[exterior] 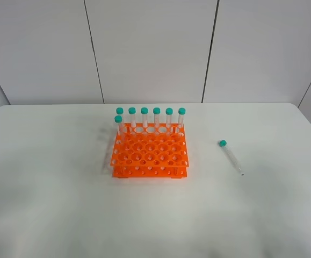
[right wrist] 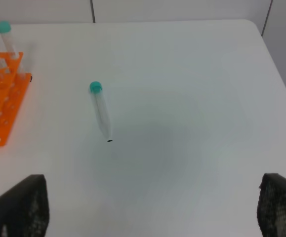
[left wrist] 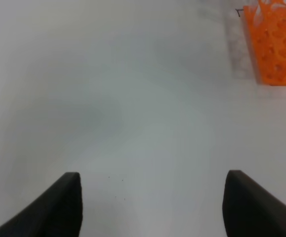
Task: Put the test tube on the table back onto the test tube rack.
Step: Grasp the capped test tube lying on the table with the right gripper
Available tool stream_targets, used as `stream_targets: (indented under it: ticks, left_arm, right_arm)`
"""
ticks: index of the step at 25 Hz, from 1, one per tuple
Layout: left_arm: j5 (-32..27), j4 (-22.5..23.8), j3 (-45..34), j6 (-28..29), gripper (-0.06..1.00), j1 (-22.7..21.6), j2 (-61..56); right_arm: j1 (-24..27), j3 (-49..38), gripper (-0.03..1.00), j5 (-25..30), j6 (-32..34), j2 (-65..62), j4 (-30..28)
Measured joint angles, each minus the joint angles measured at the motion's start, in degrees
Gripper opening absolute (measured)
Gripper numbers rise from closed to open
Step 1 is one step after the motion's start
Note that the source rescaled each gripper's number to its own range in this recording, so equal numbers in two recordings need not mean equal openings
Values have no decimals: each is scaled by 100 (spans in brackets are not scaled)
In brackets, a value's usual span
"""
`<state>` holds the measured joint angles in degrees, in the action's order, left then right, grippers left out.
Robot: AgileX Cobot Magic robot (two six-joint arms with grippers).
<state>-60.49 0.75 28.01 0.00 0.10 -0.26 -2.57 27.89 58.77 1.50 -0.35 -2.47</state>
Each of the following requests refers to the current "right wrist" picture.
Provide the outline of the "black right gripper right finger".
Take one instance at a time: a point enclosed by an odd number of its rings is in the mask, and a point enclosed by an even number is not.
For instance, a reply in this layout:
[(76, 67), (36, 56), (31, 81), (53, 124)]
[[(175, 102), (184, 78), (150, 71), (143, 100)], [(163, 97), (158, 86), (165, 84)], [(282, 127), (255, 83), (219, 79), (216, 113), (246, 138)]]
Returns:
[(259, 186), (257, 221), (264, 237), (286, 237), (286, 178), (265, 173)]

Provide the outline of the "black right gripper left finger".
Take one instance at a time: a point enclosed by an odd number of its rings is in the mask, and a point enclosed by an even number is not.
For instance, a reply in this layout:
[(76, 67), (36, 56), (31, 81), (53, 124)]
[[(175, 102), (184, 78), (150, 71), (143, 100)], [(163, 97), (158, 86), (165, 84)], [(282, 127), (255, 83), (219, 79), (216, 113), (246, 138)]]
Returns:
[(0, 196), (0, 237), (44, 237), (49, 220), (43, 174), (29, 175)]

